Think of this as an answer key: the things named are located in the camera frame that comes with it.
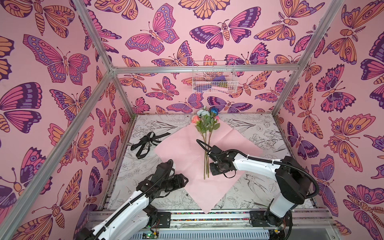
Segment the pink purple wrapping paper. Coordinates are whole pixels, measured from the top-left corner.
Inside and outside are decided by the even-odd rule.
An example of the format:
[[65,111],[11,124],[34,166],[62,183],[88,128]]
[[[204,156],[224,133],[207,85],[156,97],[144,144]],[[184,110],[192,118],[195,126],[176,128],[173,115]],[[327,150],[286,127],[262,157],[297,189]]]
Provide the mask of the pink purple wrapping paper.
[[[216,145],[223,151],[236,149],[250,156],[263,156],[261,148],[225,122],[219,123],[218,130],[212,133],[212,146]],[[195,125],[190,124],[164,139],[155,147],[155,153],[163,162],[173,160],[176,173],[189,179],[185,190],[201,210],[208,213],[245,172],[237,172],[232,179],[223,175],[207,177],[205,151],[199,146],[197,139],[202,140],[203,137]]]

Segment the black ribbon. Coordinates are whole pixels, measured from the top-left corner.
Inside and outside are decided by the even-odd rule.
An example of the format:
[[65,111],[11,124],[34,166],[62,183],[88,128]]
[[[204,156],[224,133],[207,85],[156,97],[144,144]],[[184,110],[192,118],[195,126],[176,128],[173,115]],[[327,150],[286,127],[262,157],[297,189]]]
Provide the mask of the black ribbon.
[[165,137],[168,137],[170,133],[164,133],[161,135],[156,135],[154,132],[149,132],[145,136],[143,136],[140,141],[131,146],[131,151],[139,149],[136,153],[137,159],[143,159],[147,156],[149,151],[151,150],[151,146],[159,145]]

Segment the pink fake rose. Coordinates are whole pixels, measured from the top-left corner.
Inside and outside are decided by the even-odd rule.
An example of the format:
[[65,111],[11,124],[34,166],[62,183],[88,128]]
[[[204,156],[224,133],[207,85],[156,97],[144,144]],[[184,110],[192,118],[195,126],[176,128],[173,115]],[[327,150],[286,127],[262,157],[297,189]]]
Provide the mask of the pink fake rose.
[[[192,117],[192,123],[196,125],[196,128],[198,130],[198,132],[201,134],[202,138],[203,138],[203,142],[205,143],[206,142],[206,137],[207,137],[207,134],[206,134],[206,127],[205,127],[205,123],[204,123],[204,120],[202,118],[200,118],[198,115],[194,115]],[[206,167],[207,167],[207,163],[206,163],[206,154],[204,153],[204,180],[206,179],[206,174],[207,174],[207,171],[206,171]]]

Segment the blue fake flower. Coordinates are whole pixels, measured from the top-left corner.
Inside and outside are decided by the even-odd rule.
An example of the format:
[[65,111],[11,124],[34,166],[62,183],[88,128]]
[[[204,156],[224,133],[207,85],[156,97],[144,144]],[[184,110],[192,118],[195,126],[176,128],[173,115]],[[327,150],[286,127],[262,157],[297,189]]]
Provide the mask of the blue fake flower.
[[209,143],[210,143],[210,140],[211,140],[211,136],[212,136],[212,132],[214,130],[214,127],[215,127],[215,124],[218,122],[218,115],[219,115],[219,111],[216,107],[211,107],[210,108],[210,113],[211,113],[211,120],[212,122],[210,123],[210,128],[209,128]]

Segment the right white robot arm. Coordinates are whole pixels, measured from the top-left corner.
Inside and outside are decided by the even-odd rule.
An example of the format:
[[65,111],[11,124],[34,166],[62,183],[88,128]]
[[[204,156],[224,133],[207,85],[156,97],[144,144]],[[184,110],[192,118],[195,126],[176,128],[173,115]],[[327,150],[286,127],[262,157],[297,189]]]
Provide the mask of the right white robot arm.
[[229,172],[248,171],[263,175],[277,182],[279,194],[263,214],[251,214],[250,224],[254,227],[280,227],[286,219],[292,219],[292,210],[320,193],[315,178],[307,173],[295,158],[266,159],[247,155],[239,150],[222,151],[217,146],[196,140],[212,160],[210,171],[213,176]]

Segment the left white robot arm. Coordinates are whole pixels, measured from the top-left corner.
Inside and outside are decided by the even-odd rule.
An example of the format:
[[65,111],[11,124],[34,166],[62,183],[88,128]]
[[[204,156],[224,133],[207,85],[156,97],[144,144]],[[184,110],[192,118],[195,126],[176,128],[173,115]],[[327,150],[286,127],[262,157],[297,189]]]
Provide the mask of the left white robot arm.
[[128,240],[139,230],[152,227],[157,221],[158,210],[152,201],[165,193],[184,188],[188,178],[176,174],[174,161],[168,160],[156,167],[154,174],[141,181],[131,197],[106,220],[91,230],[83,228],[75,235],[76,240]]

